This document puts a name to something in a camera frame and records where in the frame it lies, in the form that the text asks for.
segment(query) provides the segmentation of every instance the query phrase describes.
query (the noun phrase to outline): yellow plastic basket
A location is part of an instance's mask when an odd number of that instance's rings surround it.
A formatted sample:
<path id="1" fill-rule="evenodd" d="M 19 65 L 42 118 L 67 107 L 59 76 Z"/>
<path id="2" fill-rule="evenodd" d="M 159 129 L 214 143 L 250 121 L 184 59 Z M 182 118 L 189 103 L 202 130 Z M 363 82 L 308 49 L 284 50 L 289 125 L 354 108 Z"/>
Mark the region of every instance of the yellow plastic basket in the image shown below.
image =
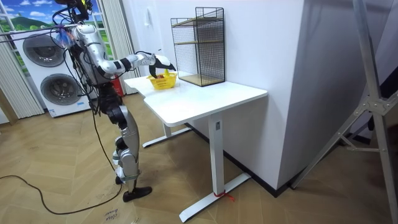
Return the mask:
<path id="1" fill-rule="evenodd" d="M 166 69 L 163 74 L 158 74 L 157 76 L 159 75 L 163 75 L 164 78 L 154 78 L 150 75 L 147 77 L 147 79 L 149 79 L 154 86 L 155 90 L 164 90 L 172 88 L 175 85 L 175 79 L 177 78 L 176 73 L 169 73 L 169 71 Z"/>

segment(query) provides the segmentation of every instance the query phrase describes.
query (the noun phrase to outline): red zip tie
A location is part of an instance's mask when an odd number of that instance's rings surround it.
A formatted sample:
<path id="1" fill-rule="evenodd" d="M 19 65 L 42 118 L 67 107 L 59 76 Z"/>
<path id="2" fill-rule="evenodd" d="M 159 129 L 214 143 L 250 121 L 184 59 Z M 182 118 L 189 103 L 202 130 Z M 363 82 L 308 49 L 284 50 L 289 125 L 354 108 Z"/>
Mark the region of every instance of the red zip tie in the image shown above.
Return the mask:
<path id="1" fill-rule="evenodd" d="M 230 199 L 232 202 L 235 202 L 235 198 L 234 198 L 233 196 L 231 196 L 229 193 L 226 193 L 225 190 L 224 190 L 223 193 L 220 193 L 219 195 L 217 195 L 217 194 L 214 193 L 214 192 L 213 192 L 213 194 L 214 194 L 215 197 L 222 197 L 222 196 L 226 195 L 227 197 L 229 197 L 229 199 Z"/>

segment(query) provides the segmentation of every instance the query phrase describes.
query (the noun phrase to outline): stacked washer dryer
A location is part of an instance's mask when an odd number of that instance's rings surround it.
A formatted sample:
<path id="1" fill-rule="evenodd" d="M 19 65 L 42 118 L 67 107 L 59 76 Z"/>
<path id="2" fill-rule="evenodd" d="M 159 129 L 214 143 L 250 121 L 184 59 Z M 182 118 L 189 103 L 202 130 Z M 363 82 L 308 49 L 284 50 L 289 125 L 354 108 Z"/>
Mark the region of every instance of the stacked washer dryer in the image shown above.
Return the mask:
<path id="1" fill-rule="evenodd" d="M 64 60 L 64 50 L 51 40 L 53 37 L 40 35 L 46 32 L 49 31 L 15 32 L 11 37 L 49 113 L 56 117 L 90 109 L 87 96 L 82 96 L 81 83 L 69 54 L 65 54 Z"/>

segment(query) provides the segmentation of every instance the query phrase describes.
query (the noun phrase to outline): cable on floor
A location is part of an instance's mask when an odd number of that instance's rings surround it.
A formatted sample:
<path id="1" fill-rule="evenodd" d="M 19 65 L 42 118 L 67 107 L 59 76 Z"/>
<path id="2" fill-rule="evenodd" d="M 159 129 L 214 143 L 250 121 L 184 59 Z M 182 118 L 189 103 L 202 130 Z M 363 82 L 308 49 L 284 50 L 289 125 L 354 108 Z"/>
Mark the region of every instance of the cable on floor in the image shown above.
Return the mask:
<path id="1" fill-rule="evenodd" d="M 95 121 L 94 111 L 91 110 L 91 112 L 93 113 L 94 128 L 95 128 L 95 132 L 97 133 L 97 136 L 98 136 L 99 144 L 101 145 L 102 151 L 104 152 L 104 155 L 105 155 L 106 159 L 108 160 L 108 162 L 109 162 L 109 164 L 110 164 L 112 170 L 114 171 L 114 167 L 113 167 L 111 161 L 109 160 L 109 157 L 106 155 L 104 146 L 102 145 L 101 137 L 100 137 L 100 134 L 98 133 L 98 130 L 97 130 L 97 124 L 96 124 L 96 121 Z M 108 199 L 108 200 L 106 200 L 105 202 L 101 202 L 101 203 L 99 203 L 99 204 L 97 204 L 97 205 L 93 205 L 93 206 L 90 206 L 90 207 L 87 207 L 87 208 L 83 208 L 83 209 L 80 209 L 80 210 L 76 210 L 76 211 L 72 211 L 72 212 L 54 212 L 54 211 L 52 211 L 51 209 L 49 209 L 48 206 L 45 204 L 45 202 L 44 202 L 44 197 L 43 197 L 43 193 L 42 193 L 42 191 L 41 191 L 38 187 L 33 186 L 32 184 L 28 183 L 25 179 L 23 179 L 22 177 L 20 177 L 20 176 L 18 176 L 18 175 L 6 175 L 6 176 L 3 176 L 3 177 L 0 177 L 0 179 L 7 178 L 7 177 L 15 177 L 15 178 L 18 178 L 18 179 L 20 179 L 21 181 L 23 181 L 25 184 L 27 184 L 29 187 L 32 187 L 32 188 L 36 189 L 36 190 L 39 192 L 39 194 L 40 194 L 40 199 L 42 200 L 42 204 L 43 204 L 44 208 L 45 208 L 47 211 L 49 211 L 50 213 L 54 214 L 54 215 L 69 215 L 69 214 L 74 214 L 74 213 L 82 212 L 82 211 L 85 211 L 85 210 L 89 210 L 89 209 L 92 209 L 92 208 L 101 206 L 101 205 L 103 205 L 103 204 L 105 204 L 105 203 L 108 203 L 108 202 L 112 201 L 113 199 L 115 199 L 115 198 L 120 194 L 120 192 L 122 191 L 122 187 L 123 187 L 122 184 L 120 184 L 120 189 L 119 189 L 119 191 L 117 192 L 117 194 L 116 194 L 115 196 L 113 196 L 111 199 Z"/>

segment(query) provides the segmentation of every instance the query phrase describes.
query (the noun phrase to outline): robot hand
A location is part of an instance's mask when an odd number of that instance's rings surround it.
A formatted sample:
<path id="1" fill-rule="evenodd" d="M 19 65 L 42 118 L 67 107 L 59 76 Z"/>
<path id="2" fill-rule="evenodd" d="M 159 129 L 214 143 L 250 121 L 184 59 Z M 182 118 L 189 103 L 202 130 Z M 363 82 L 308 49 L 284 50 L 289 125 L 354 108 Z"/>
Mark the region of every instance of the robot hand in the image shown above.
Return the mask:
<path id="1" fill-rule="evenodd" d="M 170 60 L 163 55 L 155 55 L 155 64 L 149 65 L 149 73 L 154 78 L 157 78 L 156 68 L 165 68 L 175 71 L 174 66 L 171 64 Z"/>

